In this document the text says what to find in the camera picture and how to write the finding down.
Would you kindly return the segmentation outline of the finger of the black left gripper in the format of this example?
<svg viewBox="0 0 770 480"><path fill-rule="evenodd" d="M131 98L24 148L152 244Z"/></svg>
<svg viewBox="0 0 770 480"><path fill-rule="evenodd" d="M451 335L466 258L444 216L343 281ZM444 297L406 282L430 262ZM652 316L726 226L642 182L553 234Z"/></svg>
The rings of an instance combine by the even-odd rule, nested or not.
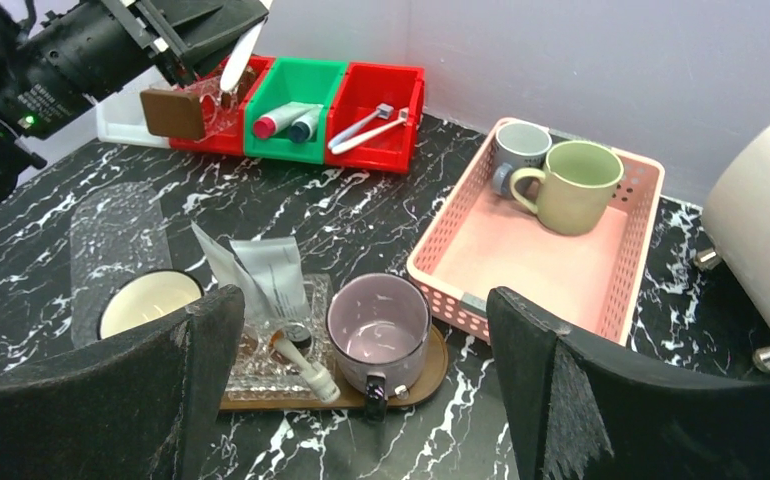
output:
<svg viewBox="0 0 770 480"><path fill-rule="evenodd" d="M153 60L165 77L206 76L268 16L259 0L141 1L139 12L167 45Z"/></svg>

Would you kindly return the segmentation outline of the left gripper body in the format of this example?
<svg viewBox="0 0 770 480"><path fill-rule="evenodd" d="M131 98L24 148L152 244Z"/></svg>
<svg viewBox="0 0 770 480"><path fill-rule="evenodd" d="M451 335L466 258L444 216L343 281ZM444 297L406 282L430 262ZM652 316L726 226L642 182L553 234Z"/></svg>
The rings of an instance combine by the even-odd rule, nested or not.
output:
<svg viewBox="0 0 770 480"><path fill-rule="evenodd" d="M198 80L186 59L189 46L151 1L103 0L103 6L170 85L185 87Z"/></svg>

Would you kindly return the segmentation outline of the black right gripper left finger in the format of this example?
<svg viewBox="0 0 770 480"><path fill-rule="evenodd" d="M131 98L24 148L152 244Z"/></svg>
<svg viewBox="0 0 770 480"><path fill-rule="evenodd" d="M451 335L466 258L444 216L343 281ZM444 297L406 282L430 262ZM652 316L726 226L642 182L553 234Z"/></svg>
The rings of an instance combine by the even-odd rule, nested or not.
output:
<svg viewBox="0 0 770 480"><path fill-rule="evenodd" d="M0 479L196 479L244 324L218 289L0 374Z"/></svg>

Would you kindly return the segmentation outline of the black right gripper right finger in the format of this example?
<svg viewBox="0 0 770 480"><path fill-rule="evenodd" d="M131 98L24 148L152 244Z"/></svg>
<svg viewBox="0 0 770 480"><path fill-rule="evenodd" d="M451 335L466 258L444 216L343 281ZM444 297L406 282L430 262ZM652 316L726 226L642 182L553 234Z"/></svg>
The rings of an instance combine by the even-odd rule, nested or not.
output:
<svg viewBox="0 0 770 480"><path fill-rule="evenodd" d="M770 380L636 353L506 287L486 304L522 479L770 479Z"/></svg>

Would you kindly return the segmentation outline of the white ribbed mug black rim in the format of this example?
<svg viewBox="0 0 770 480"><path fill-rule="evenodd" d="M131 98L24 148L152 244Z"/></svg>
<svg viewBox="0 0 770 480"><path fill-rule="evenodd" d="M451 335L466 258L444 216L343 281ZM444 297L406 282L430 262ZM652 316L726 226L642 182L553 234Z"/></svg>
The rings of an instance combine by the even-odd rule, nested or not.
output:
<svg viewBox="0 0 770 480"><path fill-rule="evenodd" d="M186 272L159 269L122 285L108 300L98 334L106 339L159 319L204 295L200 283Z"/></svg>

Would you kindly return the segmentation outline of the clear textured square holder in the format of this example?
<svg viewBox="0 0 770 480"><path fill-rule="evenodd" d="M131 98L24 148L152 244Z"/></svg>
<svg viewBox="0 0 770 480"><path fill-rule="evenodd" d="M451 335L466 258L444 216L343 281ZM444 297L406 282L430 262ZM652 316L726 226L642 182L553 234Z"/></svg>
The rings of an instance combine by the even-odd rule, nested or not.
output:
<svg viewBox="0 0 770 480"><path fill-rule="evenodd" d="M257 318L243 327L236 362L225 389L228 401L314 400L316 396L301 378L299 368L273 348L274 338L288 327L310 344L300 349L307 361L322 364L336 374L335 352L326 330L326 313L333 296L327 274L306 274L304 290L307 316Z"/></svg>

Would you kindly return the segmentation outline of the orange cap toothpaste tube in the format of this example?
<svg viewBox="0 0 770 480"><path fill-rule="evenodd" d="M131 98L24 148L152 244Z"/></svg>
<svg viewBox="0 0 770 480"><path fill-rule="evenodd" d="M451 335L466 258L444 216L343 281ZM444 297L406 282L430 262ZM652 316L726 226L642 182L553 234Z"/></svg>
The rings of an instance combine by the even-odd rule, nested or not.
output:
<svg viewBox="0 0 770 480"><path fill-rule="evenodd" d="M191 229L199 242L220 287L234 285L245 296L245 318L273 318L275 311L253 277L238 263L236 257L211 238L195 222Z"/></svg>

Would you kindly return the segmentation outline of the beige toothbrush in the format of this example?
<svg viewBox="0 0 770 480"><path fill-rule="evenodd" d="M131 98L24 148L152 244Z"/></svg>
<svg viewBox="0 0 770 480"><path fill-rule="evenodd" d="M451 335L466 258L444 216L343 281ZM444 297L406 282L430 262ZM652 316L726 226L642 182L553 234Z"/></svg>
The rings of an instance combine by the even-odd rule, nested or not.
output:
<svg viewBox="0 0 770 480"><path fill-rule="evenodd" d="M309 362L298 348L285 337L275 340L273 347L275 351L298 367L301 378L320 402L331 404L340 397L340 388L323 364Z"/></svg>

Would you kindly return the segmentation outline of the black cap toothpaste tube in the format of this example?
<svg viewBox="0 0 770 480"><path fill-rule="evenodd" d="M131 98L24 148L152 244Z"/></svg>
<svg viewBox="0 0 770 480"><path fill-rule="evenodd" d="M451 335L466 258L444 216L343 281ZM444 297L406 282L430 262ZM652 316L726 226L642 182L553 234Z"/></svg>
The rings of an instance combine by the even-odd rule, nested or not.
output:
<svg viewBox="0 0 770 480"><path fill-rule="evenodd" d="M302 320L311 314L293 236L232 240L230 246L255 288L247 319Z"/></svg>

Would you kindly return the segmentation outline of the purple mug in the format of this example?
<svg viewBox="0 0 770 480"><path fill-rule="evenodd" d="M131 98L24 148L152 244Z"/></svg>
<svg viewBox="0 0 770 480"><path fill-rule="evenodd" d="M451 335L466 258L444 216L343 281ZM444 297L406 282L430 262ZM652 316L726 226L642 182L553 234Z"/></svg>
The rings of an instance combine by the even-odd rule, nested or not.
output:
<svg viewBox="0 0 770 480"><path fill-rule="evenodd" d="M339 370L364 397L367 420L382 422L388 401L405 397L425 366L432 317L410 281L369 273L336 293L326 316Z"/></svg>

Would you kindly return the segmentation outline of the green mug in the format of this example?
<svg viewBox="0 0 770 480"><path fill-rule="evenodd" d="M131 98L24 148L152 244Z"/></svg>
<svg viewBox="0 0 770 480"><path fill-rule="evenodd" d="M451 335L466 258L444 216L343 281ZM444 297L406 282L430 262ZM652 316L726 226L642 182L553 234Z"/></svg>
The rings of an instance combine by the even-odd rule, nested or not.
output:
<svg viewBox="0 0 770 480"><path fill-rule="evenodd" d="M509 189L544 227L579 236L599 223L624 174L623 162L610 148L568 140L550 147L541 168L513 171Z"/></svg>

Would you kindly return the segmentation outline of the grey mug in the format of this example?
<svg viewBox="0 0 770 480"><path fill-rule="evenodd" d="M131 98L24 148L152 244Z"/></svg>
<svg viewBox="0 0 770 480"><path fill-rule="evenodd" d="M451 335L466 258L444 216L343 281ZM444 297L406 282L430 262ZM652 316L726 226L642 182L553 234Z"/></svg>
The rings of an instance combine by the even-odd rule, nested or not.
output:
<svg viewBox="0 0 770 480"><path fill-rule="evenodd" d="M541 168L552 144L546 128L527 121L514 120L499 127L494 133L492 190L498 196L512 199L512 173L521 168Z"/></svg>

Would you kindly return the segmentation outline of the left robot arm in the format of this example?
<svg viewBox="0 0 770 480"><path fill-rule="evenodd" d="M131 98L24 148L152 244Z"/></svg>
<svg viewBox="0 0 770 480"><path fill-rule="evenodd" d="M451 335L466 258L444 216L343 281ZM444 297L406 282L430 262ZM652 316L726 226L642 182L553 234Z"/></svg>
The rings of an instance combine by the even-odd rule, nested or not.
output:
<svg viewBox="0 0 770 480"><path fill-rule="evenodd" d="M46 161L23 139L46 139L151 67L181 87L210 73L264 21L260 1L81 1L39 21L0 4L0 203Z"/></svg>

